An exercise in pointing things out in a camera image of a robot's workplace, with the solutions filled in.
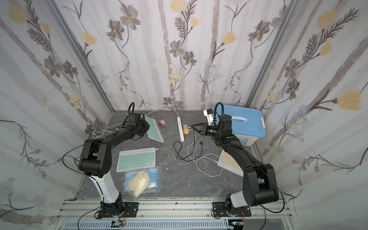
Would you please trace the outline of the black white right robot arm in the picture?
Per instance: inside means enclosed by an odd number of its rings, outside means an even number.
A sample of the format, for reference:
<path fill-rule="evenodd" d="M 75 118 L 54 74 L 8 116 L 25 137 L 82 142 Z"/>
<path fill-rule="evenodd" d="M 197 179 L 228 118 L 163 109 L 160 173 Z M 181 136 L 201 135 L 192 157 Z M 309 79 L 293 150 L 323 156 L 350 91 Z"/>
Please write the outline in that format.
<path fill-rule="evenodd" d="M 275 170 L 270 164 L 263 164 L 254 158 L 232 133 L 232 117 L 223 115 L 217 125 L 198 123 L 192 128 L 202 136 L 212 136 L 216 146 L 232 156 L 243 173 L 240 192 L 227 196 L 226 212 L 236 216 L 243 209 L 264 205 L 279 200 Z"/>

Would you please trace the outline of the white power strip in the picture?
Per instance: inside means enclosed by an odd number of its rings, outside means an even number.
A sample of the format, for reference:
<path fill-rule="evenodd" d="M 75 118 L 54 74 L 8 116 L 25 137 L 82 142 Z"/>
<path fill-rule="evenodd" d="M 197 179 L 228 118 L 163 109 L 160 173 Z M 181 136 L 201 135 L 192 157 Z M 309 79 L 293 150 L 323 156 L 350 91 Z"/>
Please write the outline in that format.
<path fill-rule="evenodd" d="M 177 124 L 178 124 L 178 130 L 179 130 L 179 135 L 180 135 L 180 142 L 184 142 L 185 138 L 184 138 L 184 132 L 183 132 L 182 122 L 181 122 L 180 117 L 177 117 Z"/>

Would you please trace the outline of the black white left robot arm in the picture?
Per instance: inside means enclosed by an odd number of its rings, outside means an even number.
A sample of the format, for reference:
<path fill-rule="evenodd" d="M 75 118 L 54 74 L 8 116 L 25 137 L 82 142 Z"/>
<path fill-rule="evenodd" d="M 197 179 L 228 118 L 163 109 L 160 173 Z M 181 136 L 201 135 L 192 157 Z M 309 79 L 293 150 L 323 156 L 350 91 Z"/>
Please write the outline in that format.
<path fill-rule="evenodd" d="M 122 126 L 107 137 L 87 139 L 84 142 L 78 169 L 88 176 L 100 194 L 100 208 L 96 219 L 120 217 L 126 208 L 122 195 L 117 190 L 110 170 L 112 167 L 112 149 L 135 136 L 142 137 L 150 126 L 143 114 L 127 115 Z"/>

